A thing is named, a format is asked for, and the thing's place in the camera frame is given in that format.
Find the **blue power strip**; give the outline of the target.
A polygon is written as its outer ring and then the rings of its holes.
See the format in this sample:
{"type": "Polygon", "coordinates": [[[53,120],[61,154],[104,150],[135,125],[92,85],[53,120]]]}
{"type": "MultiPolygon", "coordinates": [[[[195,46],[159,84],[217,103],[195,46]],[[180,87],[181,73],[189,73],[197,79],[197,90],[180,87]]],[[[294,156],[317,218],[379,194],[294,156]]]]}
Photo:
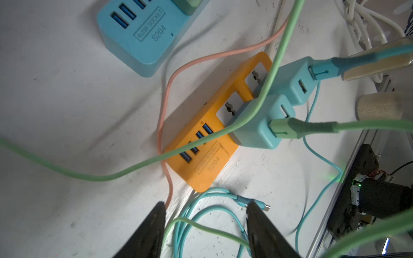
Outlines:
{"type": "Polygon", "coordinates": [[[173,1],[109,1],[96,21],[105,47],[138,75],[151,77],[207,4],[187,16],[173,1]]]}

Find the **teal usb charger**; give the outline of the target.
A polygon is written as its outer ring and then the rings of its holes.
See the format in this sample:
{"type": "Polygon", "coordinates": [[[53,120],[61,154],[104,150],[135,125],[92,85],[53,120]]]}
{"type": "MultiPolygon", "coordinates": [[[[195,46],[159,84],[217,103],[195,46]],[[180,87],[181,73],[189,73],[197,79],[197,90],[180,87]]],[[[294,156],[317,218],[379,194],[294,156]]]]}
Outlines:
{"type": "Polygon", "coordinates": [[[318,84],[309,70],[313,63],[305,57],[281,66],[267,95],[284,95],[292,106],[306,103],[318,84]]]}
{"type": "Polygon", "coordinates": [[[239,146],[260,149],[275,149],[281,142],[269,123],[273,119],[295,117],[295,110],[285,95],[268,95],[257,114],[244,126],[229,133],[239,146]]]}

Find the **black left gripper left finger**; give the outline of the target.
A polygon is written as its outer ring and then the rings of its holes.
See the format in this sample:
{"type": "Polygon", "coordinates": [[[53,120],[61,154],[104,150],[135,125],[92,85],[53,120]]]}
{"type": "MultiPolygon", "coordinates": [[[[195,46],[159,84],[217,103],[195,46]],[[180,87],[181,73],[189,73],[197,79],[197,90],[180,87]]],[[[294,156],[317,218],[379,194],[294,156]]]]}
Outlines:
{"type": "Polygon", "coordinates": [[[165,203],[158,202],[114,258],[159,258],[165,222],[165,203]]]}

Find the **aluminium front rail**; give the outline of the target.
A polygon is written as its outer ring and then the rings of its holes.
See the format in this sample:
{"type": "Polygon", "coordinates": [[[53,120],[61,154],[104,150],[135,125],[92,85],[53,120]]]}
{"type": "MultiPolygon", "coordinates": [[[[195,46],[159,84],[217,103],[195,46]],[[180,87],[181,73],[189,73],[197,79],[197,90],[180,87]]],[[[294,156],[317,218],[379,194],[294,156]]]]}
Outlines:
{"type": "Polygon", "coordinates": [[[350,160],[342,172],[339,186],[316,233],[306,257],[316,258],[324,244],[330,245],[359,227],[361,213],[351,202],[351,185],[358,175],[370,175],[379,168],[373,143],[378,141],[377,130],[363,130],[350,160]]]}

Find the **clear shaker bottle black cap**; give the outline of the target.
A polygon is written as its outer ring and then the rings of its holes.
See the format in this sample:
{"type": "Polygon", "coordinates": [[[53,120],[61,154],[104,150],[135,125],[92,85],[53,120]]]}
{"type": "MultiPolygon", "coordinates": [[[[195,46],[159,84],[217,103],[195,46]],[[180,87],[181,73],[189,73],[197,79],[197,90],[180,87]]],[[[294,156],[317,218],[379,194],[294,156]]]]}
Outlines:
{"type": "MultiPolygon", "coordinates": [[[[405,45],[412,45],[413,44],[413,36],[409,35],[400,39],[397,39],[393,42],[386,43],[384,45],[373,47],[371,49],[365,50],[363,52],[351,55],[351,57],[358,57],[362,55],[366,55],[373,52],[382,51],[385,49],[405,46],[405,45]]],[[[387,73],[393,70],[397,70],[399,68],[403,68],[413,64],[413,53],[406,53],[402,55],[397,55],[394,57],[385,58],[379,60],[374,63],[365,64],[363,66],[358,66],[353,68],[342,75],[343,81],[351,81],[355,79],[359,79],[362,77],[379,75],[383,73],[387,73]]]]}

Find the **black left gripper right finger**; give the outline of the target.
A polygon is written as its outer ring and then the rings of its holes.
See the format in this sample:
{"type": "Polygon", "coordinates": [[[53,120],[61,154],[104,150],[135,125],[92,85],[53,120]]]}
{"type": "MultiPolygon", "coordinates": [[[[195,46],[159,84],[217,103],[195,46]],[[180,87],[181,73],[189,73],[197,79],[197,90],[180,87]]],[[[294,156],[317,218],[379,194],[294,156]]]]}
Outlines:
{"type": "Polygon", "coordinates": [[[257,203],[247,206],[248,243],[253,258],[298,258],[257,203]]]}

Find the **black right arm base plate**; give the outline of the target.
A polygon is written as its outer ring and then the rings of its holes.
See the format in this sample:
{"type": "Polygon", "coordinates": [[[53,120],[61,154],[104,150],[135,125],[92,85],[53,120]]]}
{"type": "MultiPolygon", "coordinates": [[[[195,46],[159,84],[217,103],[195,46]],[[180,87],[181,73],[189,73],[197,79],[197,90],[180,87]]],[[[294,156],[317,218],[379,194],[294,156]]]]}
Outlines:
{"type": "Polygon", "coordinates": [[[369,224],[363,216],[385,219],[413,206],[412,187],[394,184],[393,179],[393,175],[379,168],[370,175],[358,174],[353,179],[351,202],[361,213],[359,227],[369,224]]]}

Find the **light green USB charger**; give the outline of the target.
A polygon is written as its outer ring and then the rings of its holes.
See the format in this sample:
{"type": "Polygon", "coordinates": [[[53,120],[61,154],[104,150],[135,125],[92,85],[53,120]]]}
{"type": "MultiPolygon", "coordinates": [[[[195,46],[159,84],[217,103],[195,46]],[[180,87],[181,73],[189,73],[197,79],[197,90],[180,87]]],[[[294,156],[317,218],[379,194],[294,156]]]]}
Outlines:
{"type": "Polygon", "coordinates": [[[203,0],[172,0],[173,3],[187,16],[195,13],[203,0]]]}

